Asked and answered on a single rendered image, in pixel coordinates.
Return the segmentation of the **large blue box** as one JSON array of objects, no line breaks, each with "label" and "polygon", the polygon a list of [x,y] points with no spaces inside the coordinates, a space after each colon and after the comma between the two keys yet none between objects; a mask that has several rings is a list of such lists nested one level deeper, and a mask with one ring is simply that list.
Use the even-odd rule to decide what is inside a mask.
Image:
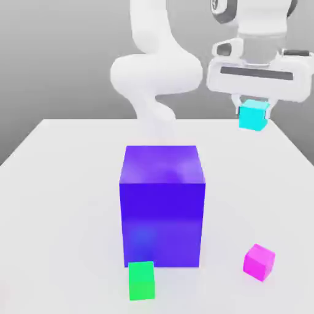
[{"label": "large blue box", "polygon": [[124,263],[197,268],[205,177],[194,145],[128,145],[119,181]]}]

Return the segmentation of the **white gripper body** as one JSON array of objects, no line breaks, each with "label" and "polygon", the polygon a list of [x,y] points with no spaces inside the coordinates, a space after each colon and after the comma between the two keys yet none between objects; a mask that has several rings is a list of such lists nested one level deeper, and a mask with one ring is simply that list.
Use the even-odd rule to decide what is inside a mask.
[{"label": "white gripper body", "polygon": [[230,95],[304,102],[311,93],[314,53],[277,54],[269,64],[214,57],[208,68],[209,90]]}]

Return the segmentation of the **small cyan cube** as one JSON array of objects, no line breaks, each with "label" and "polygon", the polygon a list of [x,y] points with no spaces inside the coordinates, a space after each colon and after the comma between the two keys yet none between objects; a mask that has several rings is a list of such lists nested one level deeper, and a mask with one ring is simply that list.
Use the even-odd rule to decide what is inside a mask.
[{"label": "small cyan cube", "polygon": [[239,107],[239,127],[254,131],[261,131],[267,125],[266,110],[269,103],[247,99]]}]

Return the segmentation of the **small magenta cube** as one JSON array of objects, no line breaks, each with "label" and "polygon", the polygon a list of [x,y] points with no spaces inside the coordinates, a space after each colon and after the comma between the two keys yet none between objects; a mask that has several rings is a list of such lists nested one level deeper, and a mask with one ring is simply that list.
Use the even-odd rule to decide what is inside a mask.
[{"label": "small magenta cube", "polygon": [[275,261],[275,253],[257,243],[246,253],[243,271],[263,282],[271,273]]}]

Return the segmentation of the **small green cube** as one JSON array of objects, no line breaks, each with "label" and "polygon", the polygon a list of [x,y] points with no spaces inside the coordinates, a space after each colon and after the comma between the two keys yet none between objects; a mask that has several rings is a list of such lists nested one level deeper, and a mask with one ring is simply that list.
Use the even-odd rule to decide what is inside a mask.
[{"label": "small green cube", "polygon": [[131,301],[155,298],[154,262],[129,262],[129,299]]}]

